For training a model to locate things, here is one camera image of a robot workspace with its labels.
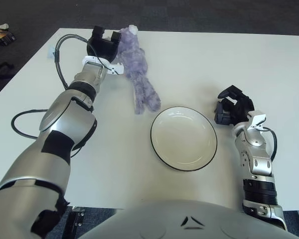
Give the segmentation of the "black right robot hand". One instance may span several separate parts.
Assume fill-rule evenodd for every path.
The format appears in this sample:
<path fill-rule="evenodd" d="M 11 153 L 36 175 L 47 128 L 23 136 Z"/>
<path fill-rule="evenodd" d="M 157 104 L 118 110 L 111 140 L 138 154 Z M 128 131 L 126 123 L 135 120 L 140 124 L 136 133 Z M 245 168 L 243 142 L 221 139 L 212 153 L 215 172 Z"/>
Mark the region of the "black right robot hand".
<path fill-rule="evenodd" d="M 254 111 L 252 100 L 244 95 L 240 89 L 231 85 L 219 95 L 215 108 L 214 121 L 221 125 L 236 125 L 248 121 L 248 112 Z"/>

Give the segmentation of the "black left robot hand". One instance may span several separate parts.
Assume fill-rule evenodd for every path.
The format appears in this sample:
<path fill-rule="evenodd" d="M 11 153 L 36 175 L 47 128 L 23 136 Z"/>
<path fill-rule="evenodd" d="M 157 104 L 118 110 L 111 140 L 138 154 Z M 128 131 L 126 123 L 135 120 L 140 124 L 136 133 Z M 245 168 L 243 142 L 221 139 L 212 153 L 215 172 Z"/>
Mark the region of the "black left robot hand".
<path fill-rule="evenodd" d="M 88 55 L 98 56 L 112 63 L 116 58 L 122 35 L 114 31 L 108 40 L 103 38 L 104 32 L 105 29 L 103 27 L 94 26 L 92 36 L 88 40 L 87 53 Z"/>

